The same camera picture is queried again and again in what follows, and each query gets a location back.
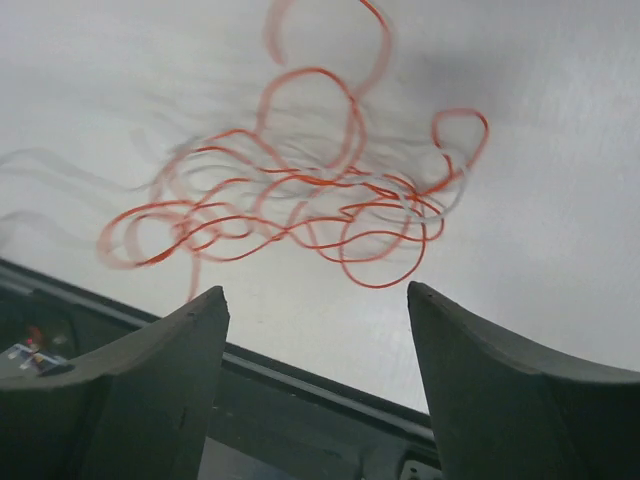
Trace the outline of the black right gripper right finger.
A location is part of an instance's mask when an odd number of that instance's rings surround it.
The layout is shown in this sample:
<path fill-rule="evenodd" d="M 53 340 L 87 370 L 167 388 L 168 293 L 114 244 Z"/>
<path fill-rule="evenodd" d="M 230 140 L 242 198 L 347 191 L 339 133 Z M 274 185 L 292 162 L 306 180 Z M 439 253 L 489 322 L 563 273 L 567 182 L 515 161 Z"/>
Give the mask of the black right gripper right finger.
<path fill-rule="evenodd" d="M 419 282 L 408 310 L 447 479 L 635 479 L 639 375 L 543 346 Z"/>

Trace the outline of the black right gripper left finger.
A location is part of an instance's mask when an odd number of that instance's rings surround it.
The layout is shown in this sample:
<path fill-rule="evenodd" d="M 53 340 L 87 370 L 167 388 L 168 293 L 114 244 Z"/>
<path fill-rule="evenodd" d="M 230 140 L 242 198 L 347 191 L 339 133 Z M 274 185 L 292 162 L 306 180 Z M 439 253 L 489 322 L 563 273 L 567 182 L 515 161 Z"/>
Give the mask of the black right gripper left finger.
<path fill-rule="evenodd" d="M 229 321 L 216 286 L 65 366 L 2 379 L 2 478 L 196 478 Z"/>

